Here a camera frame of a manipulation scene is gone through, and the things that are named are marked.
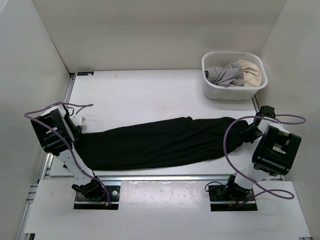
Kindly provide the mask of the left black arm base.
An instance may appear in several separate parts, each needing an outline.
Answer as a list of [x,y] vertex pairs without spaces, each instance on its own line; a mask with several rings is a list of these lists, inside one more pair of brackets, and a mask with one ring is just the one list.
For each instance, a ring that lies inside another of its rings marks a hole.
[[91,180],[85,185],[73,184],[76,192],[73,208],[75,210],[118,210],[121,185],[102,185],[97,180]]

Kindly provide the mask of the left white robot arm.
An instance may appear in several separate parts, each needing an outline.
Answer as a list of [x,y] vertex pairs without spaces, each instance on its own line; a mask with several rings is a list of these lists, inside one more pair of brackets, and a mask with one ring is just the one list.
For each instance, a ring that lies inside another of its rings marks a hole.
[[107,187],[95,175],[75,151],[74,144],[79,139],[84,118],[69,112],[69,104],[56,102],[43,109],[26,112],[42,149],[63,162],[74,176],[76,183],[71,188],[86,199],[105,201],[111,197]]

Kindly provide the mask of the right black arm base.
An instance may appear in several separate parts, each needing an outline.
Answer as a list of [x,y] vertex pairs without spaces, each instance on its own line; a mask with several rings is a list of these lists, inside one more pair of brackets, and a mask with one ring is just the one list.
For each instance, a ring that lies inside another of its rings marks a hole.
[[231,192],[222,183],[209,182],[204,190],[209,194],[211,212],[251,212],[257,211],[253,191],[249,193]]

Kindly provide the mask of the black trousers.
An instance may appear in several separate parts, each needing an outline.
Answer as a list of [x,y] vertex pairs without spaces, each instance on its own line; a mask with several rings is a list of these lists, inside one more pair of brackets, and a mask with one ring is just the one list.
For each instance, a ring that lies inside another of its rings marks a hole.
[[244,142],[240,130],[246,120],[231,117],[213,119],[174,119],[119,127],[103,132],[82,133],[74,148],[92,170],[125,171],[169,168],[216,160]]

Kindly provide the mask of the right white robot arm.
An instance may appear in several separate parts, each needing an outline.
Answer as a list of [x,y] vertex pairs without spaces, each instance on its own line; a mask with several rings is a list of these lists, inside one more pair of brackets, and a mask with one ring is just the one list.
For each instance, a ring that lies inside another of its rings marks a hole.
[[244,143],[260,139],[251,163],[243,170],[231,175],[224,187],[230,200],[246,197],[254,184],[269,176],[285,176],[296,158],[302,138],[287,131],[276,119],[275,109],[262,106],[251,124],[239,134]]

